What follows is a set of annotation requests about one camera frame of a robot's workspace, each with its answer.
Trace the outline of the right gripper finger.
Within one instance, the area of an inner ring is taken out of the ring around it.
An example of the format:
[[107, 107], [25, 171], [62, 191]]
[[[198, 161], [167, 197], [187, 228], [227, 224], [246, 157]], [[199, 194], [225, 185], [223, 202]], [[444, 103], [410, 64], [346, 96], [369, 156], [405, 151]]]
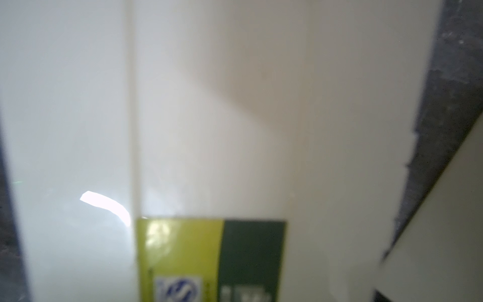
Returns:
[[375, 291], [373, 302], [392, 302], [392, 301], [386, 296], [384, 296], [382, 293], [380, 293], [379, 291]]

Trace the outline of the white wrap dispenser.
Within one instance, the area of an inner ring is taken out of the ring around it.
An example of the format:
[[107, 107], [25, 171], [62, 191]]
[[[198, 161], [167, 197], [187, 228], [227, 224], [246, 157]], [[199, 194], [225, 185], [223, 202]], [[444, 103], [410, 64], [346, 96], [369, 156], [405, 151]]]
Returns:
[[391, 301], [482, 301], [482, 119], [383, 263]]
[[371, 301], [441, 1], [2, 1], [32, 301], [138, 301], [139, 218], [285, 220], [279, 301]]

